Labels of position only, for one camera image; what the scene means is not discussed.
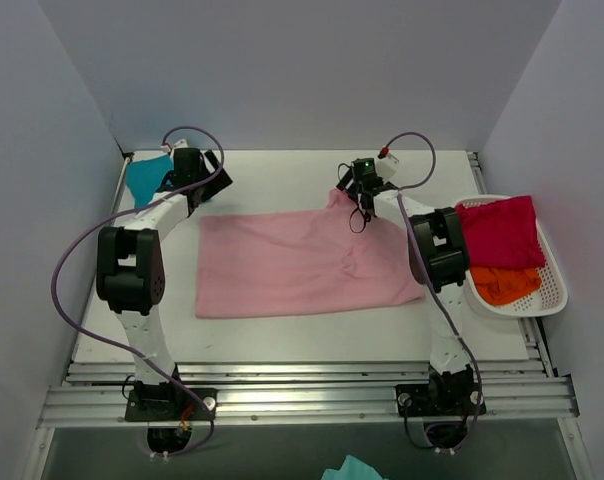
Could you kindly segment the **pink t shirt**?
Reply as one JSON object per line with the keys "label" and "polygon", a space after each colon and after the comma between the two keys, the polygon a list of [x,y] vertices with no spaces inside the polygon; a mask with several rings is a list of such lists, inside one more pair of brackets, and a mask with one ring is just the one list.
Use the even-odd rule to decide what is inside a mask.
{"label": "pink t shirt", "polygon": [[422,298],[403,230],[376,218],[356,233],[354,209],[333,189],[322,209],[201,218],[196,316],[328,314]]}

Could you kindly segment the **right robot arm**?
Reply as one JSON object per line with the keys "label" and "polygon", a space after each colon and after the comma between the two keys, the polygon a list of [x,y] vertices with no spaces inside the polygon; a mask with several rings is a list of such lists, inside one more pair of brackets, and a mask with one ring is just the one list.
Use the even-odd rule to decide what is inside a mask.
{"label": "right robot arm", "polygon": [[388,180],[393,174],[382,162],[359,158],[346,165],[336,187],[355,204],[352,215],[361,229],[381,218],[398,225],[407,237],[411,274],[431,295],[429,363],[440,378],[427,386],[426,400],[435,411],[446,413],[462,400],[461,387],[448,377],[472,369],[461,323],[453,319],[461,306],[470,255],[456,210],[411,198]]}

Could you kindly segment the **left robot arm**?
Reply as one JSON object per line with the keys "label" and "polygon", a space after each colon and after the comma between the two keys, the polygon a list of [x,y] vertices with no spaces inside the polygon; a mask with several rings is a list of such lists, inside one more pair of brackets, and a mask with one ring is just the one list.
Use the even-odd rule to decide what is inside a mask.
{"label": "left robot arm", "polygon": [[152,387],[147,405],[161,419],[176,417],[184,405],[182,391],[161,326],[159,303],[166,279],[162,241],[204,202],[232,184],[217,155],[193,147],[170,154],[172,169],[160,182],[147,208],[121,226],[98,234],[96,292],[124,328],[134,353],[138,384]]}

